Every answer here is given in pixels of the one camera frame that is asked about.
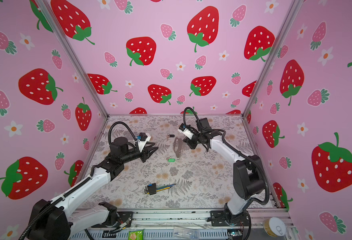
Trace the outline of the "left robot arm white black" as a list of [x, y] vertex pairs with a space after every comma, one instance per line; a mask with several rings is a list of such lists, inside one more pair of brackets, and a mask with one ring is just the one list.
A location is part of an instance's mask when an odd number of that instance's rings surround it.
[[67, 240], [82, 230], [104, 223], [115, 214], [116, 208], [109, 203], [101, 203], [77, 217], [73, 213], [94, 192], [114, 180], [126, 163], [137, 159], [144, 163], [158, 147], [150, 141], [148, 133], [133, 136], [132, 143], [123, 137], [113, 140], [111, 134], [108, 132], [110, 153], [102, 162], [92, 166], [90, 174], [63, 194], [34, 205], [21, 240]]

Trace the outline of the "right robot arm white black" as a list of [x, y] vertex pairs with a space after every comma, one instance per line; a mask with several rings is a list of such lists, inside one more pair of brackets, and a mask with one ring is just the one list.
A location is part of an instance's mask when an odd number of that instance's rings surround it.
[[238, 224], [248, 217], [248, 207], [256, 202], [267, 205], [270, 200], [268, 180], [259, 156], [247, 156], [225, 138], [226, 131], [213, 129], [206, 118], [200, 119], [191, 107], [183, 111], [183, 123], [178, 128], [190, 149], [203, 145], [206, 151], [214, 150], [233, 166], [234, 195], [224, 205], [223, 219], [228, 225]]

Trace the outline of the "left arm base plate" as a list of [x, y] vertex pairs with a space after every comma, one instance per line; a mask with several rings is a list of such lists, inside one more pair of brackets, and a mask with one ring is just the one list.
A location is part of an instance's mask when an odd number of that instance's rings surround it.
[[130, 228], [133, 212], [116, 212], [108, 217], [107, 220], [101, 224], [94, 225], [93, 228], [118, 228], [121, 224], [126, 224], [125, 228]]

